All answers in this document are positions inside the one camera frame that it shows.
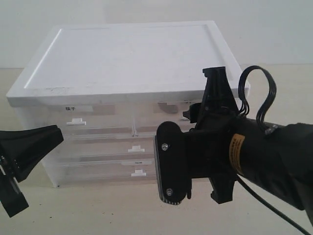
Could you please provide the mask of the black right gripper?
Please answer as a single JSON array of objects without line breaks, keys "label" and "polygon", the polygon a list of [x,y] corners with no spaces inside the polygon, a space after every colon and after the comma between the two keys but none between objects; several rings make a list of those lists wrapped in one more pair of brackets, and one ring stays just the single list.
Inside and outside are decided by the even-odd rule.
[{"label": "black right gripper", "polygon": [[208,178],[211,198],[218,204],[233,200],[235,175],[229,163],[231,124],[239,114],[228,83],[226,68],[202,70],[206,85],[200,103],[189,106],[183,116],[195,124],[186,133],[186,156],[190,178]]}]

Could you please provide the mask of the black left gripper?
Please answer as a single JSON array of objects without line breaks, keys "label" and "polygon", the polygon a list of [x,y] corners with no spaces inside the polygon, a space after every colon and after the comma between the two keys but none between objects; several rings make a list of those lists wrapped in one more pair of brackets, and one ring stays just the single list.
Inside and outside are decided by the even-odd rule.
[{"label": "black left gripper", "polygon": [[57,125],[0,132],[0,202],[9,217],[29,207],[18,182],[63,140]]}]

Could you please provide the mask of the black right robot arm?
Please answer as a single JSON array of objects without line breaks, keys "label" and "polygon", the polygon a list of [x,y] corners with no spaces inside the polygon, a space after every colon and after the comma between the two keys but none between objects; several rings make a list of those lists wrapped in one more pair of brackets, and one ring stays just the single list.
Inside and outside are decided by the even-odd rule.
[{"label": "black right robot arm", "polygon": [[195,124],[187,133],[186,155],[191,162],[199,157],[208,167],[218,203],[232,200],[235,182],[247,179],[293,207],[313,216],[313,127],[296,123],[265,122],[277,87],[272,75],[262,69],[268,95],[254,119],[248,118],[245,85],[252,71],[246,68],[239,78],[235,103],[225,67],[203,69],[207,79],[202,101],[190,106],[184,116]]}]

